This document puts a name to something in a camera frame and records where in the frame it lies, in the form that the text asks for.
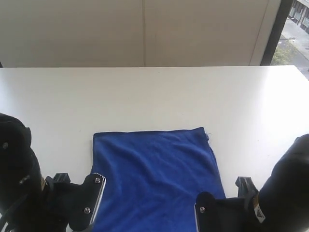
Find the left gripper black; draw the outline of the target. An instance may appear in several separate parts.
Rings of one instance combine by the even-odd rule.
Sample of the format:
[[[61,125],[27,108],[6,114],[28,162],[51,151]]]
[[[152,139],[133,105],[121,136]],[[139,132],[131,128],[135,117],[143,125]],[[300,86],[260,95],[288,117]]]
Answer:
[[[4,208],[6,232],[64,232],[70,223],[75,195],[81,185],[71,182],[68,173],[46,177],[43,189],[23,189]]]

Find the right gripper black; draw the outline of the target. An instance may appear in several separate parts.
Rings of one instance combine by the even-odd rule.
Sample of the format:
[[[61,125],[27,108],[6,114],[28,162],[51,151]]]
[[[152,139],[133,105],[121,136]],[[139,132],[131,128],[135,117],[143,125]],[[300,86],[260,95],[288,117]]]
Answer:
[[[217,232],[264,232],[253,210],[258,190],[250,177],[239,176],[238,196],[216,200]]]

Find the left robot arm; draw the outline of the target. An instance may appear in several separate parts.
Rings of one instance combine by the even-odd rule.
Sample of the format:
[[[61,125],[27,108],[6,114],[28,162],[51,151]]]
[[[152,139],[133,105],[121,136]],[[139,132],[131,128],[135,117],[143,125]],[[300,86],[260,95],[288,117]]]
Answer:
[[[19,119],[0,115],[0,230],[64,232],[81,186],[68,173],[44,178],[31,139]]]

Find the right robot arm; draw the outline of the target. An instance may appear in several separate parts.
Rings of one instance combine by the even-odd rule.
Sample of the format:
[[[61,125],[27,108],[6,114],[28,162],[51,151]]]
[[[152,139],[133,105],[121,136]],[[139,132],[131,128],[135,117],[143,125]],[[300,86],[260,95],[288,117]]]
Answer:
[[[297,137],[258,194],[226,199],[224,232],[305,232],[309,229],[309,136]]]

